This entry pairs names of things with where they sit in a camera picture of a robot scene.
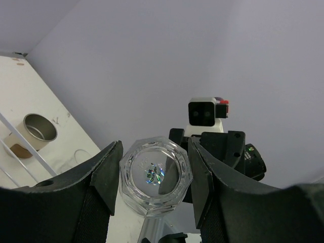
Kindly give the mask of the beige and brown ceramic cup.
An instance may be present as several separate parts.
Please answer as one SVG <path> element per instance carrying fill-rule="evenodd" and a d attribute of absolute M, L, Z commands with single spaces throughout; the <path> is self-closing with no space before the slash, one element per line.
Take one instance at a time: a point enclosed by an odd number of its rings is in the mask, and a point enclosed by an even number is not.
<path fill-rule="evenodd" d="M 58 132 L 51 121 L 40 114 L 27 114 L 16 126 L 22 137 L 36 150 L 40 151 L 57 138 Z M 18 157 L 31 158 L 33 155 L 12 132 L 4 139 L 4 143 Z"/>

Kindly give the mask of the small clear glass cup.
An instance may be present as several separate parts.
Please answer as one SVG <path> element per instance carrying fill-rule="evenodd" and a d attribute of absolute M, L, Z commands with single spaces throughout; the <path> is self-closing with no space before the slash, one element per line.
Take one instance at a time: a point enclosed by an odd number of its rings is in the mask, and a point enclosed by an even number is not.
<path fill-rule="evenodd" d="M 74 152 L 73 160 L 76 165 L 82 164 L 83 162 L 89 160 L 91 155 L 84 149 L 78 149 Z"/>

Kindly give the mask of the clear glass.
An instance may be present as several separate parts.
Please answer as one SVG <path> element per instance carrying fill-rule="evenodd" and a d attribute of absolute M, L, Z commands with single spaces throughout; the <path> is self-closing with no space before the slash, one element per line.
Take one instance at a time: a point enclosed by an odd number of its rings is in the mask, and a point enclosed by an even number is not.
<path fill-rule="evenodd" d="M 120 160 L 119 171 L 122 199 L 146 218 L 172 212 L 193 180 L 187 151 L 164 136 L 135 141 Z"/>

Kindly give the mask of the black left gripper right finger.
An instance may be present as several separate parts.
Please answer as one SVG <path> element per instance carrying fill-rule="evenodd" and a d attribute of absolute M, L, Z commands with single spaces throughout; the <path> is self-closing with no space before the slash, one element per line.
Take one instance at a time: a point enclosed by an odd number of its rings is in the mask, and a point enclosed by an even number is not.
<path fill-rule="evenodd" d="M 323 242 L 323 185 L 257 182 L 189 141 L 192 203 L 203 242 Z"/>

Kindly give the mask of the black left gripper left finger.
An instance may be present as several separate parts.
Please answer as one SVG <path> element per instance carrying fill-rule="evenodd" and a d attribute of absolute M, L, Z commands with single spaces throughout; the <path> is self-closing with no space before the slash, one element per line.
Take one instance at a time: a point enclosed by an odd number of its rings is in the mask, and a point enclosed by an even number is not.
<path fill-rule="evenodd" d="M 120 141 L 33 187 L 1 189 L 1 242 L 105 242 L 115 213 Z"/>

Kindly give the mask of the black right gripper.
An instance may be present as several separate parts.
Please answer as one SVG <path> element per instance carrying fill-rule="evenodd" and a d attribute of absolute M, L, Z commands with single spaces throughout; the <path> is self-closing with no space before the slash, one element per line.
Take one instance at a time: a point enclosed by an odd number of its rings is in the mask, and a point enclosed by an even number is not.
<path fill-rule="evenodd" d="M 209 154 L 241 174 L 261 181 L 267 171 L 265 162 L 253 144 L 246 143 L 242 131 L 202 132 L 200 135 L 185 135 L 184 129 L 172 128 L 169 139 L 188 150 L 188 141 L 193 138 Z"/>

